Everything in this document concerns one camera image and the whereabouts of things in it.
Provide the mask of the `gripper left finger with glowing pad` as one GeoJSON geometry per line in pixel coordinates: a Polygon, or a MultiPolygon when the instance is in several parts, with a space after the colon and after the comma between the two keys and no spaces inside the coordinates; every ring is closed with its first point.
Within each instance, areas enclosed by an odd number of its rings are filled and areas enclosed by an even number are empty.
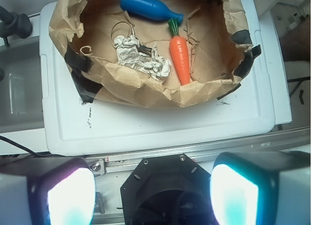
{"type": "Polygon", "coordinates": [[[0,161],[2,225],[89,225],[95,194],[94,174],[82,158],[0,161]]]}

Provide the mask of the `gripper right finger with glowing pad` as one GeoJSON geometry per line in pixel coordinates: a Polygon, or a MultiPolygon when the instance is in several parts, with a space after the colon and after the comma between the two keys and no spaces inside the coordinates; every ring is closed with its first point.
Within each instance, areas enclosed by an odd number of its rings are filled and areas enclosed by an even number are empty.
{"type": "Polygon", "coordinates": [[[209,189],[221,225],[311,223],[311,155],[307,152],[221,153],[209,189]]]}

